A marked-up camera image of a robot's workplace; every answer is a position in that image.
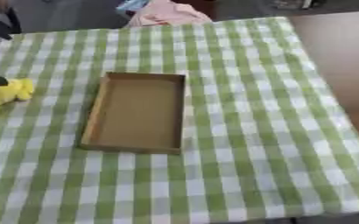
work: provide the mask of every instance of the gingham pattern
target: gingham pattern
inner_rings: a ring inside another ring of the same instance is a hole
[[[77,148],[105,71],[186,74],[181,156]],[[0,114],[0,223],[206,223],[359,212],[359,137],[285,18],[52,32]]]

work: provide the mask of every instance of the cardboard box lid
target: cardboard box lid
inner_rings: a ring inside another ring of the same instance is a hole
[[[185,76],[107,73],[81,140],[89,150],[180,153]]]

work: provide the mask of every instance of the plush toy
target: plush toy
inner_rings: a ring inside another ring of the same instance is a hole
[[[27,101],[32,98],[34,86],[30,79],[6,80],[0,77],[0,105],[6,102]]]

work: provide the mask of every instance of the pink cloth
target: pink cloth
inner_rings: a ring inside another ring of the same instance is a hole
[[[130,20],[128,26],[202,24],[212,20],[189,4],[151,0]]]

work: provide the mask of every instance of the yellow toy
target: yellow toy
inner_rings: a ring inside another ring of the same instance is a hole
[[[7,80],[5,85],[0,86],[0,106],[15,100],[30,100],[33,92],[34,86],[30,79]]]

